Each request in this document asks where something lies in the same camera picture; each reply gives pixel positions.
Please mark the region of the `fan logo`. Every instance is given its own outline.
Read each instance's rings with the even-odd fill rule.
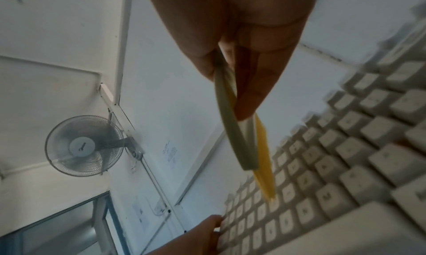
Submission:
[[[79,151],[83,151],[85,145],[86,143],[83,143],[83,145],[79,148]]]

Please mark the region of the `keyboard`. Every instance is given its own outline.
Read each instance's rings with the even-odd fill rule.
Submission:
[[[426,20],[404,31],[283,138],[275,200],[228,196],[221,255],[426,254]]]

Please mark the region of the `ceiling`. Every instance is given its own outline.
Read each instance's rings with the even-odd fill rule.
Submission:
[[[0,0],[0,171],[45,163],[60,121],[106,116],[113,91],[122,0]]]

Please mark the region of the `wall fan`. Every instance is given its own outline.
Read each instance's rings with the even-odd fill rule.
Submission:
[[[132,137],[100,116],[76,116],[59,123],[49,133],[44,151],[49,163],[72,176],[91,176],[111,168],[123,149],[138,160],[143,152]]]

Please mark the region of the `fan grill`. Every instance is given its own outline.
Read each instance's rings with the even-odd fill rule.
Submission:
[[[89,156],[75,157],[69,146],[78,137],[90,138],[96,145],[112,141],[116,148],[101,148]],[[108,170],[118,161],[123,152],[123,139],[122,131],[106,118],[76,116],[53,128],[46,138],[44,151],[50,164],[58,171],[72,176],[91,176]]]

